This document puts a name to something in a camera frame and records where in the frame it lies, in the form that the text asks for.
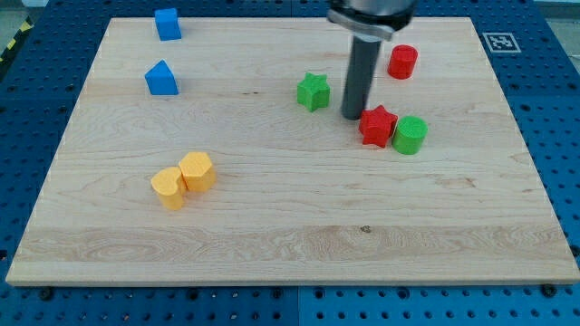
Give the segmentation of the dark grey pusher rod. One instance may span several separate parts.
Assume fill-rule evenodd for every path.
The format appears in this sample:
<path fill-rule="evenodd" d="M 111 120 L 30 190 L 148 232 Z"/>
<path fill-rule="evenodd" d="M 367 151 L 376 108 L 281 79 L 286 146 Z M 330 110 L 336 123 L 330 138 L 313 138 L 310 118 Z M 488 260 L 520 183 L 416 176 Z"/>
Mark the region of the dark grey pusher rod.
<path fill-rule="evenodd" d="M 353 35 L 341 106 L 348 120 L 358 120 L 366 108 L 381 45 L 376 39 Z"/>

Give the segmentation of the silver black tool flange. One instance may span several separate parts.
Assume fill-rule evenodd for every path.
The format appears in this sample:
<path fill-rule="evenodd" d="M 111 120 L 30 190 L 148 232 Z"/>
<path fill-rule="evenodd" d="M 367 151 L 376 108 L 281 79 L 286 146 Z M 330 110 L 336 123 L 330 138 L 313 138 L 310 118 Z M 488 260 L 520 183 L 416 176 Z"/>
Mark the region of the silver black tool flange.
<path fill-rule="evenodd" d="M 327 20 L 365 42 L 390 41 L 412 20 L 417 0 L 332 0 Z"/>

